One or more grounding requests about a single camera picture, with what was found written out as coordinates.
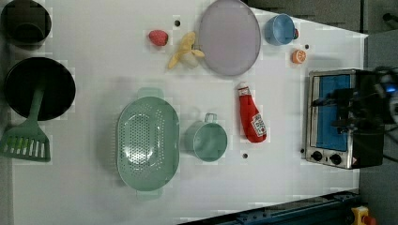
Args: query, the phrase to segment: colander handle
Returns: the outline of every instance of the colander handle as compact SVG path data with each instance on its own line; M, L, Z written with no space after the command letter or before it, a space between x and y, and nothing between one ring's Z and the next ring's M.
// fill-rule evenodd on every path
M163 187L152 191L137 190L136 197L140 201L156 200L163 193Z
M164 99L163 91L157 87L142 87L138 90L138 98L156 97Z

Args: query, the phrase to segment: white bottle cap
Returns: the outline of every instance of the white bottle cap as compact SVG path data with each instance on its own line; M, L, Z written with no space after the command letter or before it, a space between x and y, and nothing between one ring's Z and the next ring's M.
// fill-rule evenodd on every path
M249 85L246 82L240 82L239 85L237 86L237 89L245 88L248 87Z

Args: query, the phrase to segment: mug handle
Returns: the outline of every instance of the mug handle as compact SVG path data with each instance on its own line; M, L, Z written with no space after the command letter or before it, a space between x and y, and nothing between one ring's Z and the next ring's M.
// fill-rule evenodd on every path
M211 121L209 121L210 115L213 116L213 119ZM205 122L206 123L217 123L217 114L216 113L206 113Z
M138 98L156 97L164 99L163 91L157 87L142 87L138 90Z

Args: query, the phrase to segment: ketchup label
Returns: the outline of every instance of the ketchup label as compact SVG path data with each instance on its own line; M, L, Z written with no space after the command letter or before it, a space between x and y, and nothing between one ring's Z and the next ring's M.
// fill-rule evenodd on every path
M257 137L261 137L267 134L266 125L264 124L263 119L261 118L260 113L253 116L252 126L254 128Z
M238 91L238 93L239 93L239 96L248 96L248 95L251 95L249 87L244 87L244 88L242 88L242 89L238 89L237 91Z

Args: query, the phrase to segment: mug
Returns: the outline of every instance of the mug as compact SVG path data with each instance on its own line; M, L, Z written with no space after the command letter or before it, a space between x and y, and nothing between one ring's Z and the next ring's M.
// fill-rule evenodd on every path
M275 46L290 43L295 37L295 25L286 14L273 17L266 23L266 41Z
M219 159L224 154L227 143L226 132L217 124L215 113L207 113L205 121L198 121L188 128L185 140L187 149L207 162Z
M1 23L10 41L18 46L41 44L50 34L48 11L32 0L14 0L1 13Z

